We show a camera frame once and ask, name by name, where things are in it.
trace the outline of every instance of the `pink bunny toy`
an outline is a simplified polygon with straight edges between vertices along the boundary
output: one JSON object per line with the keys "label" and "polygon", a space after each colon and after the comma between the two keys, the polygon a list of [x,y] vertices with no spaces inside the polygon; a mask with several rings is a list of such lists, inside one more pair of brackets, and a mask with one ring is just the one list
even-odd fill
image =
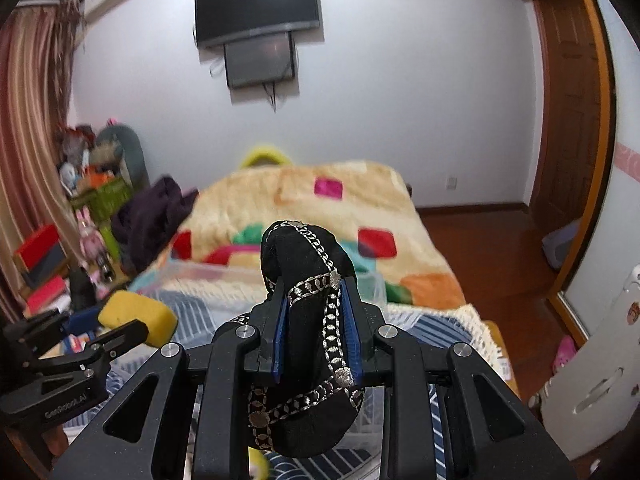
{"label": "pink bunny toy", "polygon": [[76,211],[76,218],[78,218],[78,232],[80,233],[82,256],[84,256],[89,263],[92,263],[100,254],[106,252],[104,239],[91,220],[87,206],[84,206],[82,211]]}

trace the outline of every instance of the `yellow sponge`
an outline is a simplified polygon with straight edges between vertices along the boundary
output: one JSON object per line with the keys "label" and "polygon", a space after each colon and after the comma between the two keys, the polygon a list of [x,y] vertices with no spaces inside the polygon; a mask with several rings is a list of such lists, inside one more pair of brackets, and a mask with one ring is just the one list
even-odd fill
{"label": "yellow sponge", "polygon": [[164,303],[126,290],[114,293],[98,315],[100,324],[107,328],[117,328],[134,319],[146,324],[146,344],[156,348],[168,343],[178,326],[178,318]]}

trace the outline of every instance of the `wall outlet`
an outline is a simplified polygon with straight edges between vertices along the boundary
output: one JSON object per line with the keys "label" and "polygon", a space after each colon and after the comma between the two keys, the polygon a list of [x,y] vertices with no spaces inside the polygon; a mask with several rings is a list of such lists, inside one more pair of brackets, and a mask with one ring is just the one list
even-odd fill
{"label": "wall outlet", "polygon": [[458,178],[449,175],[447,177],[447,189],[456,189],[458,187]]}

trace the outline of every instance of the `door frame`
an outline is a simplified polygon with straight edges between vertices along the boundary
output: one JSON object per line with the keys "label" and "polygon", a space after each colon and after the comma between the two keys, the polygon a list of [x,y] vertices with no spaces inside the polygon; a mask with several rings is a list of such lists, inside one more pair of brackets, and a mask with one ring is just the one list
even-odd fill
{"label": "door frame", "polygon": [[[568,304],[564,297],[564,291],[575,275],[578,266],[582,261],[584,253],[587,250],[591,235],[598,221],[602,203],[609,183],[609,175],[613,160],[613,150],[615,146],[615,89],[613,78],[613,65],[611,62],[611,53],[609,49],[609,40],[607,39],[606,29],[600,7],[596,0],[583,0],[589,24],[593,31],[593,39],[596,47],[596,55],[598,57],[598,74],[600,76],[600,125],[598,130],[598,149],[596,152],[596,161],[593,170],[593,178],[591,187],[587,196],[587,203],[584,207],[582,220],[578,226],[578,232],[574,241],[569,248],[569,252],[562,264],[562,267],[556,277],[554,284],[549,290],[546,298],[549,300],[553,308],[561,317],[569,332],[574,337],[576,343],[582,346],[588,339],[589,335],[576,316],[575,312]],[[536,168],[536,178],[533,185],[533,193],[531,202],[540,192],[540,181],[542,177],[542,168],[545,163],[546,143],[548,134],[548,120],[550,109],[549,81],[548,72],[548,45],[546,44],[545,35],[542,34],[542,12],[538,0],[533,0],[536,19],[538,22],[538,30],[540,33],[540,43],[542,47],[543,58],[543,119],[542,119],[542,137],[540,141],[540,155],[538,157],[538,166]]]}

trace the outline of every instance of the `pink square pattern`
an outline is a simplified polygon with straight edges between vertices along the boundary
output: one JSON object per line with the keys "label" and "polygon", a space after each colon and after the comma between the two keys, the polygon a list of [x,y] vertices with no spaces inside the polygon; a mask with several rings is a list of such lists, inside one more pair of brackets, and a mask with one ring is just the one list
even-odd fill
{"label": "pink square pattern", "polygon": [[318,196],[327,196],[334,200],[342,200],[342,182],[333,178],[319,176],[316,178],[314,193]]}

